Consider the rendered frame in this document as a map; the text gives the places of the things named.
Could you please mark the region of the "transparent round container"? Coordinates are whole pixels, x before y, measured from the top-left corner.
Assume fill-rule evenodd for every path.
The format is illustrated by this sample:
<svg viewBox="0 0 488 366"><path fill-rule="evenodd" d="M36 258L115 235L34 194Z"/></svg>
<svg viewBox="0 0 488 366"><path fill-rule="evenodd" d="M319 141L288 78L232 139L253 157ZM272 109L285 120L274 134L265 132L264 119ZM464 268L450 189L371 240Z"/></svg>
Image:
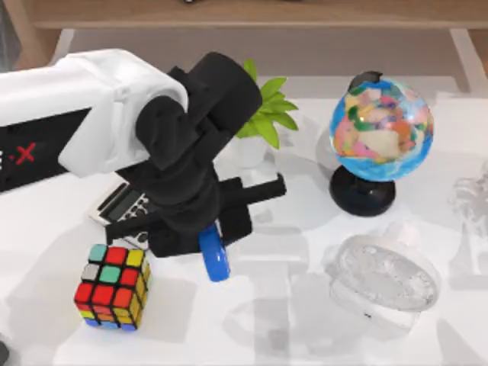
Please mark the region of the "transparent round container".
<svg viewBox="0 0 488 366"><path fill-rule="evenodd" d="M440 274L419 247L411 223L347 238L332 263L330 297L370 323L408 333L441 292Z"/></svg>

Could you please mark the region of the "green plant in white pot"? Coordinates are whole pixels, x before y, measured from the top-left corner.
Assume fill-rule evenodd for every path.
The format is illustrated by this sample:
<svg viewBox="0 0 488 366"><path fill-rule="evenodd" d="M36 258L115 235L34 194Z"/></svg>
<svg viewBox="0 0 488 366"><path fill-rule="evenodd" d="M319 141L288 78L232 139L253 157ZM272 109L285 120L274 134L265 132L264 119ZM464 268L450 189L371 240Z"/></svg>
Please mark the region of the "green plant in white pot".
<svg viewBox="0 0 488 366"><path fill-rule="evenodd" d="M252 169L264 161L270 148L281 148L277 125L291 131L299 130L297 122L290 116L298 106L289 101L282 91L286 82L286 76L275 76L259 87L262 105L244 123L231 143L230 153L238 167Z"/></svg>

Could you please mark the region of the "small blue glossy object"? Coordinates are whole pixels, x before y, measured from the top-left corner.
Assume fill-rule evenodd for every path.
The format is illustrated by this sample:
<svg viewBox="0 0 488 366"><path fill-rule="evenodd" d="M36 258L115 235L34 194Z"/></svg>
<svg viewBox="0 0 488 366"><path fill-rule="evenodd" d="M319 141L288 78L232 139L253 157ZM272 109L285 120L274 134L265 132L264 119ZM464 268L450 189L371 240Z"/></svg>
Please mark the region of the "small blue glossy object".
<svg viewBox="0 0 488 366"><path fill-rule="evenodd" d="M212 223L200 232L198 242L209 279L225 281L230 276L230 266L217 225Z"/></svg>

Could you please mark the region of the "wooden shelf unit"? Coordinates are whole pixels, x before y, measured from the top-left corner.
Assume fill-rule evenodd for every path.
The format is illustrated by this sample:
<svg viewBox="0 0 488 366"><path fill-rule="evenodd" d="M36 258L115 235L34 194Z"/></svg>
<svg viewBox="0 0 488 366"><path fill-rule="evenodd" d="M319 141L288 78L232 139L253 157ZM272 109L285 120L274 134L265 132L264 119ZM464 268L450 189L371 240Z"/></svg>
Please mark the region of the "wooden shelf unit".
<svg viewBox="0 0 488 366"><path fill-rule="evenodd" d="M45 65L65 29L153 27L465 29L488 92L488 0L0 0L0 60Z"/></svg>

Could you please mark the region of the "transparent trophy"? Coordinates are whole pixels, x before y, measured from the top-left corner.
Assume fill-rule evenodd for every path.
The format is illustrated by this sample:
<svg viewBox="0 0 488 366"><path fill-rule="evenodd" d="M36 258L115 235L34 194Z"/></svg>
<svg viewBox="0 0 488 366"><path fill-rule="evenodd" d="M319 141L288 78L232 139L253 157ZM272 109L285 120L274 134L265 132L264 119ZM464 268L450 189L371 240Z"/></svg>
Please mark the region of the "transparent trophy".
<svg viewBox="0 0 488 366"><path fill-rule="evenodd" d="M449 203L461 225L454 273L488 279L488 159L477 175L455 181Z"/></svg>

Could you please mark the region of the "white calculator with dark screen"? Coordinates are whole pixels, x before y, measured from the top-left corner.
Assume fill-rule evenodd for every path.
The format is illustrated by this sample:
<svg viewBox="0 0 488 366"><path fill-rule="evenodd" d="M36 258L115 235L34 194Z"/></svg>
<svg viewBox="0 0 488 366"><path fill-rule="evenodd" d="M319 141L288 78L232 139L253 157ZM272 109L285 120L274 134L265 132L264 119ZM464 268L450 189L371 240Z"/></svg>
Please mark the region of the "white calculator with dark screen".
<svg viewBox="0 0 488 366"><path fill-rule="evenodd" d="M98 224L106 226L140 217L154 210L155 206L144 193L119 178L93 203L88 215Z"/></svg>

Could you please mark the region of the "multicoloured puzzle cube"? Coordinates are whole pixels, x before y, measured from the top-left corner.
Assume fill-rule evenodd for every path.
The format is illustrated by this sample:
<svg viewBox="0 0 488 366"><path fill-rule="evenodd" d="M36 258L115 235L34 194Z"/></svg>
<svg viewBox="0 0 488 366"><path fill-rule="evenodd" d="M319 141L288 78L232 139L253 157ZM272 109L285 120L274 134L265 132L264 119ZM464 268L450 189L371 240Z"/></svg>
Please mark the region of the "multicoloured puzzle cube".
<svg viewBox="0 0 488 366"><path fill-rule="evenodd" d="M95 244L73 301L88 326L135 332L150 280L151 268L143 250Z"/></svg>

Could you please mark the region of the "colourful globe on black stand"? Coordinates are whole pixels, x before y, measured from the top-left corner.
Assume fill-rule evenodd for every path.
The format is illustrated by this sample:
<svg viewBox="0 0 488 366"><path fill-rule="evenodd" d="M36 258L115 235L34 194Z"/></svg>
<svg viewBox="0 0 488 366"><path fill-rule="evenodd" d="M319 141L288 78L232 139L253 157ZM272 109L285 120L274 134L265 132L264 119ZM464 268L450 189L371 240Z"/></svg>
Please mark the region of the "colourful globe on black stand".
<svg viewBox="0 0 488 366"><path fill-rule="evenodd" d="M333 111L329 141L339 166L329 192L347 213L375 217L394 202L396 182L426 159L434 118L408 85L366 71L349 83Z"/></svg>

